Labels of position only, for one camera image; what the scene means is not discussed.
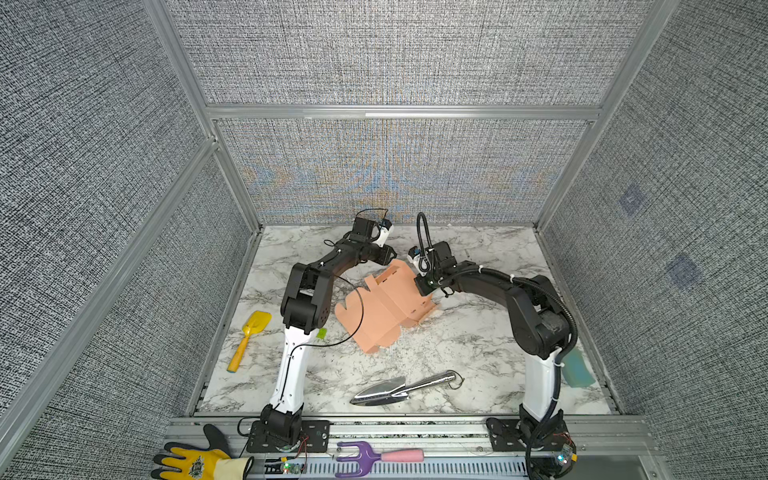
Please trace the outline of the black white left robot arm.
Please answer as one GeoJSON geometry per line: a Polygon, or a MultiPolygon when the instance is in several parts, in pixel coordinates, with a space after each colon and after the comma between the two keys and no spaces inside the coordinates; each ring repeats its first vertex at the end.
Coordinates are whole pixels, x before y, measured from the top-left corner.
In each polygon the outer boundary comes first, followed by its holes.
{"type": "Polygon", "coordinates": [[[392,222],[356,216],[350,231],[330,244],[319,260],[295,264],[289,274],[280,313],[284,340],[275,388],[262,409],[260,422],[269,434],[296,441],[301,431],[304,383],[309,353],[323,348],[315,342],[331,313],[334,282],[361,263],[387,266],[396,258],[387,244],[392,222]]]}

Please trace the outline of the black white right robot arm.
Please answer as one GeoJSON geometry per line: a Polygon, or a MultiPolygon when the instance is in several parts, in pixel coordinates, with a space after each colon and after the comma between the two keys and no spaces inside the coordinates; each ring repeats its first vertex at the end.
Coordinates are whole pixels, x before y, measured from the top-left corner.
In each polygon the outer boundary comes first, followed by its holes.
{"type": "Polygon", "coordinates": [[[514,276],[478,263],[456,260],[449,244],[435,243],[423,212],[416,217],[418,244],[409,251],[419,293],[479,296],[507,311],[512,336],[528,355],[520,417],[538,428],[556,414],[565,357],[578,342],[573,315],[546,276],[514,276]]]}

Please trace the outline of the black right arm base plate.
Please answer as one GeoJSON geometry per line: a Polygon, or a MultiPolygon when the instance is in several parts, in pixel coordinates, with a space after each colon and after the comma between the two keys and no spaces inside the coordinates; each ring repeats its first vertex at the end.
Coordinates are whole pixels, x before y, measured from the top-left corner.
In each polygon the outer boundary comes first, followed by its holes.
{"type": "Polygon", "coordinates": [[[539,448],[541,441],[534,438],[539,422],[533,417],[501,419],[489,417],[485,420],[491,448],[494,452],[523,452],[530,442],[532,449],[539,448]]]}

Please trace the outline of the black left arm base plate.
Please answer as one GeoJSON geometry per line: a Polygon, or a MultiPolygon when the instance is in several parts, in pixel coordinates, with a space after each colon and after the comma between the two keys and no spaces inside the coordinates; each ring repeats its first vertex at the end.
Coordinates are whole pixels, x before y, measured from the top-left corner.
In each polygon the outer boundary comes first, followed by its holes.
{"type": "Polygon", "coordinates": [[[248,453],[325,453],[330,440],[331,422],[326,420],[300,420],[289,426],[285,432],[278,432],[277,427],[266,422],[254,421],[248,434],[246,448],[248,453]]]}

